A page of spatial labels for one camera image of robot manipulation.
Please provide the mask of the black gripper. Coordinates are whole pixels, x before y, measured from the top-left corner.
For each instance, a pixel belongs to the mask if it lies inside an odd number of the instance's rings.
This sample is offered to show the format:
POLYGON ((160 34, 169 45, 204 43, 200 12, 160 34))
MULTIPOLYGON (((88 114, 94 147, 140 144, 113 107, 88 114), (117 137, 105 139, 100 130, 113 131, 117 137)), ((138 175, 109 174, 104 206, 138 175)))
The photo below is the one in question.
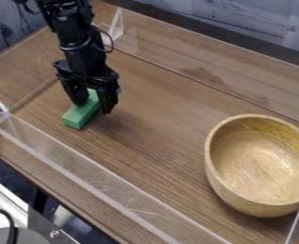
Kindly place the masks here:
POLYGON ((89 99, 88 89, 94 89, 100 109, 109 114, 118 104, 120 75, 106 65, 108 50, 100 36, 60 38, 64 60, 53 63, 57 76, 72 103, 82 107, 89 99))

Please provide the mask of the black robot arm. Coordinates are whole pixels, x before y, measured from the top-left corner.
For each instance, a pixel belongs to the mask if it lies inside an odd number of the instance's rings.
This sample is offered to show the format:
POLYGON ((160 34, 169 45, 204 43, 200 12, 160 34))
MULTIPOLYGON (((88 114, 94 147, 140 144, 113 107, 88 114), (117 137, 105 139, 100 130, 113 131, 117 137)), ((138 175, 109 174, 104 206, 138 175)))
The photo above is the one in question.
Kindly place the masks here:
POLYGON ((72 103, 84 107, 96 91, 101 112, 108 114, 118 104, 120 75, 106 65, 101 34, 92 24, 94 13, 89 0, 36 0, 50 30, 57 34, 65 59, 53 62, 57 77, 72 103))

